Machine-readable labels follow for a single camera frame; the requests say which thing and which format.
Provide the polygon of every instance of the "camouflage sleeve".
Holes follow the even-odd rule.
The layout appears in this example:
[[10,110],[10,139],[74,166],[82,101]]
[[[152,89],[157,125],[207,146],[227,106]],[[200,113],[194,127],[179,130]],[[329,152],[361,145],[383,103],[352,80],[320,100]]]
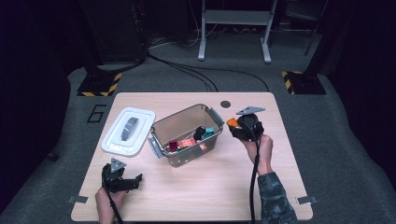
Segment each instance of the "camouflage sleeve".
[[262,224],[298,223],[294,209],[276,173],[260,175],[258,182],[262,199]]

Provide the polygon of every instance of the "light wood tabletop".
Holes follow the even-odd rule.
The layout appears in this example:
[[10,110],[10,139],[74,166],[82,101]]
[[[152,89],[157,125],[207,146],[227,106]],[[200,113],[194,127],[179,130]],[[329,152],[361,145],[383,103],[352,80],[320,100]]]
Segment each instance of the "light wood tabletop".
[[[224,108],[222,101],[231,106]],[[264,133],[274,139],[272,166],[279,176],[299,220],[312,218],[310,204],[297,204],[295,198],[306,196],[290,141],[280,116],[275,96],[268,92],[123,92],[111,107],[102,135],[79,196],[88,197],[76,203],[71,214],[75,221],[98,220],[94,194],[101,186],[103,167],[111,158],[125,162],[124,179],[143,174],[139,189],[125,197],[120,215],[125,221],[243,221],[250,220],[249,186],[253,164],[228,126],[219,135],[216,146],[205,155],[180,167],[168,159],[158,159],[146,141],[139,153],[127,158],[102,150],[102,141],[122,109],[150,110],[155,120],[166,118],[192,105],[214,108],[224,122],[238,118],[236,112],[247,106],[264,107],[256,113]],[[256,219],[261,219],[261,200],[257,180],[254,189]]]

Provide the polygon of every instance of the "white lid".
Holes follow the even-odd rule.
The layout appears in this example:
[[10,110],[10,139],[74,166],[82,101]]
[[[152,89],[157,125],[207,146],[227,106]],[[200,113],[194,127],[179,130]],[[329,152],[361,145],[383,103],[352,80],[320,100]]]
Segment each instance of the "white lid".
[[[127,123],[132,118],[136,119],[136,122],[133,124],[134,131],[129,134],[127,139],[122,139],[122,133],[125,128],[130,126]],[[153,111],[131,107],[124,108],[106,134],[102,142],[102,149],[121,156],[134,156],[145,143],[154,120],[155,114]]]

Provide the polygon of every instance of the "person's arm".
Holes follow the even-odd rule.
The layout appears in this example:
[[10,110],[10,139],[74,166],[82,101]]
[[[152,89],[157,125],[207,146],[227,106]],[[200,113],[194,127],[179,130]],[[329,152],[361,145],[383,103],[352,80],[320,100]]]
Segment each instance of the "person's arm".
[[[114,201],[118,209],[120,209],[122,200],[126,193],[127,191],[118,191],[117,193],[110,192],[111,199]],[[112,224],[114,222],[115,215],[104,188],[99,188],[95,194],[95,200],[99,223]]]
[[[286,191],[271,166],[274,141],[263,134],[259,140],[260,161],[257,173],[262,200],[262,223],[297,223],[297,216],[286,197]],[[254,142],[242,141],[250,160],[254,162],[257,154]]]

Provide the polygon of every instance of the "hand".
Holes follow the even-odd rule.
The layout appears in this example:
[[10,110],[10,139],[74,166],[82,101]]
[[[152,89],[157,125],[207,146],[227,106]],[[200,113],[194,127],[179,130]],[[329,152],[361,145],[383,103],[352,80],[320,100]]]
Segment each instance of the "hand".
[[[274,147],[274,140],[266,135],[263,134],[260,139],[258,139],[259,145],[260,145],[260,161],[259,161],[259,166],[257,173],[259,175],[265,175],[267,173],[273,172],[273,169],[271,167],[271,159],[272,159],[272,149]],[[257,155],[257,147],[256,143],[254,142],[249,142],[245,140],[241,140],[242,144],[244,144],[245,148],[247,149],[247,154],[251,160],[251,162],[254,163],[254,159]]]
[[[110,196],[116,204],[117,209],[120,209],[122,200],[126,193],[127,191],[118,191],[117,193],[110,192]],[[113,212],[113,208],[110,206],[110,200],[108,199],[104,188],[99,188],[99,190],[95,194],[95,200],[96,209],[99,215],[99,223],[113,223],[115,214]]]

